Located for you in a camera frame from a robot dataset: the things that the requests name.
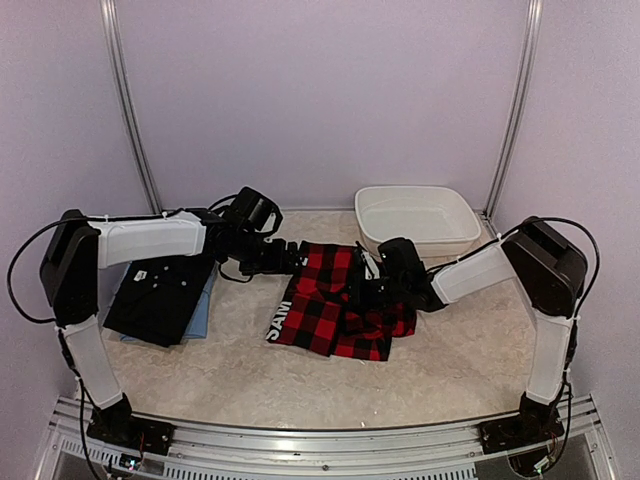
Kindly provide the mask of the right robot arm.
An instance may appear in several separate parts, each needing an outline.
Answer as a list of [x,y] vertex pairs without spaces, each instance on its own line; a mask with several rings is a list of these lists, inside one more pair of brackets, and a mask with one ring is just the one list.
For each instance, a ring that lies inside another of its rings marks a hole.
[[554,217],[529,217],[506,234],[461,258],[427,268],[414,243],[403,237],[382,243],[382,265],[372,271],[361,260],[348,283],[357,311],[401,304],[433,313],[495,285],[511,282],[526,297],[535,325],[531,373],[511,433],[535,442],[558,421],[557,404],[567,388],[577,347],[579,310],[588,291],[588,260],[562,236]]

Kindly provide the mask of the red black plaid shirt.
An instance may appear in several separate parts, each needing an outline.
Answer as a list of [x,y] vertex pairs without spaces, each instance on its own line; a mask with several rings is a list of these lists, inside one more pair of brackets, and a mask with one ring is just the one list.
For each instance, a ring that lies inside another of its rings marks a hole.
[[417,312],[403,304],[377,309],[355,305],[354,287],[365,278],[359,245],[300,244],[301,266],[292,274],[265,339],[316,354],[386,361],[393,340],[415,333]]

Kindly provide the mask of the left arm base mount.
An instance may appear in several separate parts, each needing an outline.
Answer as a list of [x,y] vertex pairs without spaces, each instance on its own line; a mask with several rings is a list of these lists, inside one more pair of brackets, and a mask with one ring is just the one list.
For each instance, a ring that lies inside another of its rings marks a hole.
[[96,415],[87,427],[91,439],[136,450],[142,454],[167,456],[176,427],[168,422],[131,416],[122,428],[109,430]]

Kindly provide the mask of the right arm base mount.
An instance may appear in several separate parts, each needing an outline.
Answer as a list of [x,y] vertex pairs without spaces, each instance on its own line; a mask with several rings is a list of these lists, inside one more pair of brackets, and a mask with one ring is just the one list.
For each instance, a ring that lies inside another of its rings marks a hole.
[[536,415],[523,413],[481,422],[478,431],[484,454],[526,447],[561,437],[565,433],[557,414],[543,422]]

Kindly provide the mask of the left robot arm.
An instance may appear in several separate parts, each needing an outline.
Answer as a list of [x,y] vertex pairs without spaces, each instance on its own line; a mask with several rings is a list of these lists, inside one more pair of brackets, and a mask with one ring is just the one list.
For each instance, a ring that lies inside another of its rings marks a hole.
[[98,273],[114,265],[164,257],[203,256],[238,261],[247,277],[291,274],[298,247],[275,238],[279,207],[250,187],[208,208],[180,208],[151,216],[89,217],[69,210],[54,233],[40,279],[64,356],[93,402],[95,421],[121,445],[133,443],[140,424],[110,365],[98,324]]

